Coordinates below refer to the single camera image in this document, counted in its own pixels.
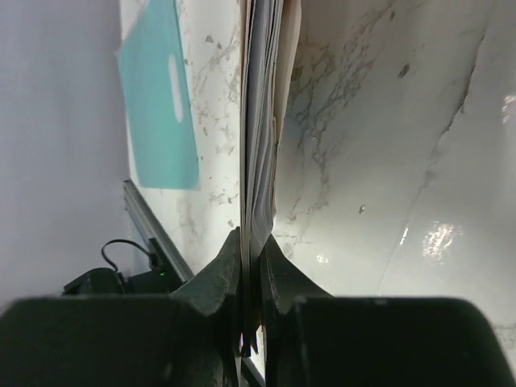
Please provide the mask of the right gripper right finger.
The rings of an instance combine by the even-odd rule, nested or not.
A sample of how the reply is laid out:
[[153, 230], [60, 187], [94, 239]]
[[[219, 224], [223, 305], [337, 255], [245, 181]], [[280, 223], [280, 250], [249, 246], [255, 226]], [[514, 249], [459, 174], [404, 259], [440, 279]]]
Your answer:
[[269, 239], [260, 255], [269, 386], [512, 386], [487, 318], [459, 298], [338, 298]]

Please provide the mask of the Why Do Dogs Bark book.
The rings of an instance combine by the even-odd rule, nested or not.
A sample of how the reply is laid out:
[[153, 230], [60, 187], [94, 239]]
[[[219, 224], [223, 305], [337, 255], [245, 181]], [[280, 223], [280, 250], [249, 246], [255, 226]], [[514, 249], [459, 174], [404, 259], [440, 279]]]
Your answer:
[[277, 152], [302, 24], [299, 1], [240, 4], [240, 260], [242, 357], [257, 349], [260, 254], [276, 214]]

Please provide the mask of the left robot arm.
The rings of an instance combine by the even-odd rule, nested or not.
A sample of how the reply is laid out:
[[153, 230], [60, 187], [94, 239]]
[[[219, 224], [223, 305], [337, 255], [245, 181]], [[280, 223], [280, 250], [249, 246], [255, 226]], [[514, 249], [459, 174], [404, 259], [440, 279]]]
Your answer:
[[[64, 286], [62, 296], [85, 294], [165, 294], [179, 289], [185, 282], [174, 270], [156, 238], [144, 248], [129, 239], [112, 239], [101, 249], [109, 268], [93, 268]], [[124, 243], [140, 250], [149, 260], [150, 269], [134, 276], [124, 276], [118, 265], [106, 254], [112, 244]]]

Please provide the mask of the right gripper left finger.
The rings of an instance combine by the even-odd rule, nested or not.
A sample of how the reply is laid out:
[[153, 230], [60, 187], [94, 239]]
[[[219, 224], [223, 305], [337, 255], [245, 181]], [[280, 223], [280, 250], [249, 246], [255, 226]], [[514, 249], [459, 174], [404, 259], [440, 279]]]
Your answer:
[[170, 294], [21, 298], [1, 312], [4, 386], [237, 386], [239, 232]]

